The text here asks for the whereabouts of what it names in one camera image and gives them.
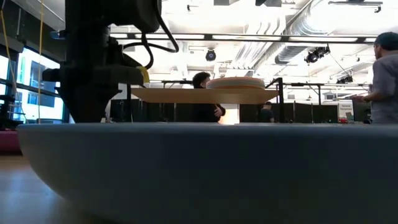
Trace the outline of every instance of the person's hand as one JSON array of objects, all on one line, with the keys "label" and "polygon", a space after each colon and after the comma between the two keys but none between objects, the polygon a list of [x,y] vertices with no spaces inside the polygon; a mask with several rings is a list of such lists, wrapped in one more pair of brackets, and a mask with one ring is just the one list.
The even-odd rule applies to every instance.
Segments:
[{"label": "person's hand", "polygon": [[219,108],[218,106],[216,106],[216,109],[214,110],[214,115],[219,118],[223,115],[223,111],[221,110],[221,108]]},{"label": "person's hand", "polygon": [[365,102],[363,100],[363,98],[364,98],[364,96],[360,96],[360,95],[354,95],[354,96],[351,97],[351,99],[354,100],[354,101]]}]

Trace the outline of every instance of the man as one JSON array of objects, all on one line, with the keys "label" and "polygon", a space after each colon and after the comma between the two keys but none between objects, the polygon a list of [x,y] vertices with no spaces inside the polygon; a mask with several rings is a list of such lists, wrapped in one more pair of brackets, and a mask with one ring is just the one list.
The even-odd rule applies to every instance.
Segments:
[{"label": "man", "polygon": [[380,34],[374,42],[373,85],[367,96],[353,100],[371,102],[375,124],[398,124],[398,34]]},{"label": "man", "polygon": [[[210,81],[207,72],[197,73],[192,80],[194,88],[206,88]],[[218,122],[225,115],[225,109],[219,104],[194,104],[192,108],[192,122]]]},{"label": "man", "polygon": [[264,103],[260,113],[259,113],[259,122],[261,123],[273,123],[274,121],[274,113],[271,110],[272,104],[271,102]]}]

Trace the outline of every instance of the pink cushion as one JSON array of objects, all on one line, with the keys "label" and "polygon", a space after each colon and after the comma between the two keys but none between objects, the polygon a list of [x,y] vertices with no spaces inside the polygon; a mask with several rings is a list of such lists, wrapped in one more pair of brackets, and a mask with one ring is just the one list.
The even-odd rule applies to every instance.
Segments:
[{"label": "pink cushion", "polygon": [[16,131],[0,131],[0,152],[20,151]]}]

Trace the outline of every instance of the wooden floor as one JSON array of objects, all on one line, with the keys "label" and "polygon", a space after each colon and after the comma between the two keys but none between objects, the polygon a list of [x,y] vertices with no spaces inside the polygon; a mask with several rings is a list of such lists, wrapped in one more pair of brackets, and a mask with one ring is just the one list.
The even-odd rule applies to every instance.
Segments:
[{"label": "wooden floor", "polygon": [[114,224],[83,212],[49,189],[22,156],[0,156],[0,224]]}]

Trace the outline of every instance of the woman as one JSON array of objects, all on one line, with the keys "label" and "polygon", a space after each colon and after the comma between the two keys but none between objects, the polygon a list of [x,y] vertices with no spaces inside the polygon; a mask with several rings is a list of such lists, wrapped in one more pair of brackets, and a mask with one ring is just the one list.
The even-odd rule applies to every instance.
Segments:
[{"label": "woman", "polygon": [[[210,74],[207,72],[197,73],[192,80],[194,88],[206,88],[210,81]],[[194,104],[192,106],[192,122],[218,122],[225,115],[225,109],[219,104]]]}]

